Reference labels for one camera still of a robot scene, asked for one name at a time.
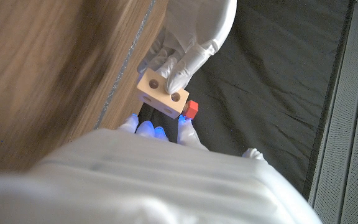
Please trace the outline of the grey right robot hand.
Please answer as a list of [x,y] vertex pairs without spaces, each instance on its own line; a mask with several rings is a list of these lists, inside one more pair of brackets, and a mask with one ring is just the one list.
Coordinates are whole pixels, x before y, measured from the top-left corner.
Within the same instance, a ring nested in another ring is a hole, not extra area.
[[319,223],[301,194],[250,148],[209,151],[189,119],[178,141],[131,115],[0,174],[0,223]]

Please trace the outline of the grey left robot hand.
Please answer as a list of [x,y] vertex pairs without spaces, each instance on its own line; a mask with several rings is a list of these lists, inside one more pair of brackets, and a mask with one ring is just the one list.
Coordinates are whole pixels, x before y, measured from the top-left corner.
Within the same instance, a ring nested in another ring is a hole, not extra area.
[[185,88],[222,47],[234,23],[237,0],[169,0],[163,26],[137,67],[167,79],[165,91]]

